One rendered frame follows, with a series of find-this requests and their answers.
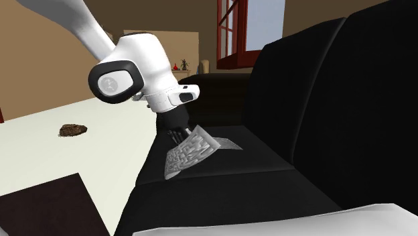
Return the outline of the dark brown robot stand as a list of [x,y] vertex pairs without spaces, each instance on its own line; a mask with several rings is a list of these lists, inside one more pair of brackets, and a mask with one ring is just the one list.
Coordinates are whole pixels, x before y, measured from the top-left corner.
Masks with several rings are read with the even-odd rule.
[[110,236],[80,174],[0,196],[8,236]]

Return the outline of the white cushion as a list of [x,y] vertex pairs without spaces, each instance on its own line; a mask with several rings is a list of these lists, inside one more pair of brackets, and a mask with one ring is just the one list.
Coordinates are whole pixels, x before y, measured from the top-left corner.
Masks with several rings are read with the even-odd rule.
[[418,216],[396,204],[263,223],[213,227],[166,227],[132,236],[418,236]]

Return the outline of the tan side table with ornaments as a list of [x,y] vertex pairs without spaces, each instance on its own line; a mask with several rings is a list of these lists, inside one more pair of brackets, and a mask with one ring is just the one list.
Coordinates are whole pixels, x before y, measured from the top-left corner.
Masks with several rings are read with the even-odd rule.
[[180,63],[175,63],[171,68],[173,75],[177,79],[177,81],[187,78],[191,75],[191,70],[189,69],[189,63],[182,59]]

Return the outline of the black sofa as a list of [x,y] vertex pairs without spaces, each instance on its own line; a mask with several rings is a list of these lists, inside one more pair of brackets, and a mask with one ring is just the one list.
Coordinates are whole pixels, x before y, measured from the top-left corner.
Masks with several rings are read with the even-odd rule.
[[250,74],[187,78],[175,110],[223,137],[173,178],[157,134],[113,236],[278,221],[369,204],[418,215],[418,0],[387,0],[264,46]]

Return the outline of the brown lumpy thing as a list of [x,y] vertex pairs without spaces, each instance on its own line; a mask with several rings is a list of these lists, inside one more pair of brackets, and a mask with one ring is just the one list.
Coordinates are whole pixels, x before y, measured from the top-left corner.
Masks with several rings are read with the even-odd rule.
[[60,137],[74,137],[86,133],[88,128],[84,125],[64,124],[59,130]]

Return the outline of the red-framed window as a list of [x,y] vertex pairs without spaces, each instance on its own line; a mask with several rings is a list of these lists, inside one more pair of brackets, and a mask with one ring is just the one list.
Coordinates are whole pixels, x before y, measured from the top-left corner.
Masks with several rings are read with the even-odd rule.
[[216,67],[250,68],[283,36],[285,0],[217,0]]

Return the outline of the grey maze-patterned pillow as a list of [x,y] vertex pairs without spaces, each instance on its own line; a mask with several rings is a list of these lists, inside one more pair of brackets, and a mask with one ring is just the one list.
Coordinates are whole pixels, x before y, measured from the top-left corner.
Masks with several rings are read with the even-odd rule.
[[233,141],[224,137],[212,137],[197,125],[180,144],[170,149],[166,155],[164,178],[169,180],[182,170],[191,168],[207,159],[217,150],[242,150]]

